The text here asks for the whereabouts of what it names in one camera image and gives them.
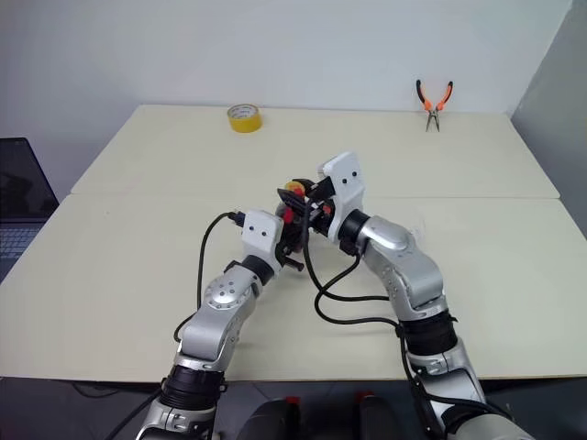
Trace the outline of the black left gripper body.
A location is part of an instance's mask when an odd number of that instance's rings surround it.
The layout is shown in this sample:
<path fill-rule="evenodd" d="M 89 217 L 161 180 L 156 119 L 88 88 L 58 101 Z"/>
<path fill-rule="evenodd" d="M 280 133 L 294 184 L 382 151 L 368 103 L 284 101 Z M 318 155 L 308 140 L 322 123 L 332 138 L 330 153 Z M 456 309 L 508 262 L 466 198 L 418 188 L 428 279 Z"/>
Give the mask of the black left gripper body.
<path fill-rule="evenodd" d="M 303 232 L 301 227 L 285 227 L 275 248 L 275 256 L 281 265 L 302 265 L 302 262 L 291 258 L 303 248 Z"/>

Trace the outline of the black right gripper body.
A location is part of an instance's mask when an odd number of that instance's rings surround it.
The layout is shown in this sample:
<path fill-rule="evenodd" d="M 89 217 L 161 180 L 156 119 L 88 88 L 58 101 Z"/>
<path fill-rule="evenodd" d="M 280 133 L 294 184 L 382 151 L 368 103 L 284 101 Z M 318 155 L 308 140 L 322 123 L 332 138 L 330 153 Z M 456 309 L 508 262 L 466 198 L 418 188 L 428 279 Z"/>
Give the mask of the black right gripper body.
<path fill-rule="evenodd" d="M 317 233 L 328 236 L 328 230 L 336 211 L 334 185 L 329 177 L 306 188 L 305 198 L 310 203 L 310 227 Z"/>

